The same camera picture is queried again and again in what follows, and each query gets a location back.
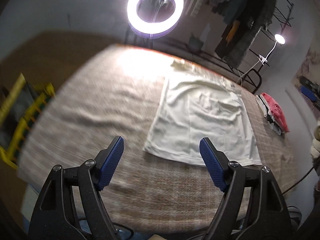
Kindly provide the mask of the small clip-on lamp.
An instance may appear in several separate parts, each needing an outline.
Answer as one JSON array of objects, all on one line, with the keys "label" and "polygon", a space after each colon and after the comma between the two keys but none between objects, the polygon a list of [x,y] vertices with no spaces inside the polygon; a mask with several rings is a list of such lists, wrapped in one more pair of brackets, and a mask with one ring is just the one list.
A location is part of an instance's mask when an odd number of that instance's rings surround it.
[{"label": "small clip-on lamp", "polygon": [[255,64],[253,64],[253,66],[251,66],[246,72],[244,72],[244,74],[240,74],[239,73],[239,80],[238,81],[240,82],[241,85],[242,85],[242,81],[244,80],[245,76],[247,74],[249,74],[249,72],[251,70],[253,70],[257,64],[261,64],[263,66],[264,64],[266,64],[268,62],[268,58],[270,57],[272,52],[275,50],[277,44],[281,44],[281,45],[285,44],[285,38],[281,34],[275,34],[274,35],[274,39],[275,39],[274,45],[270,49],[270,51],[266,54],[266,56],[263,56],[263,55],[259,54],[257,56],[258,60],[257,60],[257,62]]}]

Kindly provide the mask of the white cloth garment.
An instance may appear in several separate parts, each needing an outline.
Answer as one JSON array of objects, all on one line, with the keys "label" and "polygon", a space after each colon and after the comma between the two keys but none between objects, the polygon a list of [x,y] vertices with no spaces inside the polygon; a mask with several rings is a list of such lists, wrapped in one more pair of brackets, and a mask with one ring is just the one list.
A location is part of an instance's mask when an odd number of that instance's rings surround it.
[{"label": "white cloth garment", "polygon": [[229,160],[261,165],[241,89],[223,76],[174,61],[143,149],[159,158],[204,166],[199,150],[203,138]]}]

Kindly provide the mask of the plaid beige bed sheet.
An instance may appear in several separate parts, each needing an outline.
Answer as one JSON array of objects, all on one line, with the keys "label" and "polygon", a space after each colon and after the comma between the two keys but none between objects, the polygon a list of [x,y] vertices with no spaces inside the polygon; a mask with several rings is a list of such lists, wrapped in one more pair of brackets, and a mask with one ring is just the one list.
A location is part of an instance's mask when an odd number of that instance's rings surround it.
[{"label": "plaid beige bed sheet", "polygon": [[282,190],[295,182],[297,166],[289,142],[272,131],[253,94],[204,67],[121,45],[95,55],[59,89],[28,134],[18,176],[40,190],[54,165],[79,166],[119,135],[125,141],[124,153],[110,185],[101,192],[111,219],[155,233],[206,228],[222,198],[207,169],[143,150],[164,82],[173,70],[239,92],[261,162]]}]

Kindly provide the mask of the black metal bed frame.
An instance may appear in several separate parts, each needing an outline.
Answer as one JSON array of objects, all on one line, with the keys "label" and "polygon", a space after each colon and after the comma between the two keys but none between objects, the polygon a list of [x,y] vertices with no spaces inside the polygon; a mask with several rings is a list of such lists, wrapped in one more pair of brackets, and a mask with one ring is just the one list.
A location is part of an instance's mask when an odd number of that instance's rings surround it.
[{"label": "black metal bed frame", "polygon": [[190,54],[193,58],[193,62],[199,64],[195,61],[194,56],[198,57],[202,61],[206,63],[210,63],[212,65],[215,65],[216,67],[219,67],[237,77],[242,76],[242,82],[248,83],[250,86],[254,87],[254,89],[251,91],[252,94],[255,94],[258,89],[260,88],[262,84],[262,77],[256,69],[251,69],[247,74],[244,72],[231,67],[229,64],[227,64],[222,59],[218,58],[217,56],[211,55],[203,50],[200,50],[199,52],[195,52],[191,49],[189,44],[179,41],[174,38],[170,37],[160,37],[159,39],[155,39],[157,43],[159,43],[158,48],[154,47],[155,44],[152,39],[149,38],[143,38],[138,36],[131,28],[130,26],[127,27],[127,30],[125,32],[125,44],[130,44],[133,46],[138,46],[141,48],[148,48],[153,49],[156,51],[160,51],[163,53],[169,53],[169,48],[176,49],[180,52],[184,52],[187,54]]}]

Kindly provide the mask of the stack of folded clothes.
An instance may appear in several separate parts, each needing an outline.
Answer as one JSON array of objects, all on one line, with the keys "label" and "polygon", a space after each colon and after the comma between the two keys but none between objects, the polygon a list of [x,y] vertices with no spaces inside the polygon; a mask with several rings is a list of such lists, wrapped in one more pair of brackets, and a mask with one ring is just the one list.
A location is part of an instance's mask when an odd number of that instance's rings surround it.
[{"label": "stack of folded clothes", "polygon": [[270,128],[277,135],[284,136],[290,132],[284,112],[272,96],[262,92],[260,95],[256,95],[255,99]]}]

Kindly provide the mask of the hanging dark clothes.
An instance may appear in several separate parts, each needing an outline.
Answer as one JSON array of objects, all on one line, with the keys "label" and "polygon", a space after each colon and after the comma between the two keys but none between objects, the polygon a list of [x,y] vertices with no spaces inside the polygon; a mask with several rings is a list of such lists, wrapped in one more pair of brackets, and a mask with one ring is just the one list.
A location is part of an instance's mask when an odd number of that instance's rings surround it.
[{"label": "hanging dark clothes", "polygon": [[215,53],[230,67],[238,68],[253,41],[272,23],[277,0],[206,0],[222,16],[226,28]]}]

